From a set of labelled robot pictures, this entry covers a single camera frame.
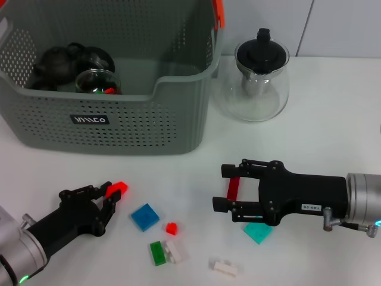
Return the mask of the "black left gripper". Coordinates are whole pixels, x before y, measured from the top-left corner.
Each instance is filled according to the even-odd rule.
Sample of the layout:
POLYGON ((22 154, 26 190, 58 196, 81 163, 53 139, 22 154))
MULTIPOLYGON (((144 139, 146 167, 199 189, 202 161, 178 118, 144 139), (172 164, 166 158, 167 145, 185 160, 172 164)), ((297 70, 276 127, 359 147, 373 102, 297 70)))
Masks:
POLYGON ((116 190, 109 197, 105 197, 101 209, 93 201, 103 197, 111 184, 107 181, 100 187, 88 185, 61 191, 59 208, 27 229, 42 246, 47 258, 51 258, 80 235, 105 234, 105 228, 115 213, 116 204, 121 200, 122 191, 116 190))

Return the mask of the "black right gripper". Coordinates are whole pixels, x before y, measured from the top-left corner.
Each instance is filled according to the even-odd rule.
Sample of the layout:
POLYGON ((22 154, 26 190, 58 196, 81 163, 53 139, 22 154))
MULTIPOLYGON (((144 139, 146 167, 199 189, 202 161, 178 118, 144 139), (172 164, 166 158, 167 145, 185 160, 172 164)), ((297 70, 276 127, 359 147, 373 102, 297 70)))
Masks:
POLYGON ((242 159, 238 166, 222 164, 223 178, 259 179, 259 201, 213 197, 213 210, 231 212, 233 222, 279 225, 289 214, 321 216, 328 207, 334 218, 346 216, 349 199, 346 179, 339 176, 292 173, 280 161, 242 159))

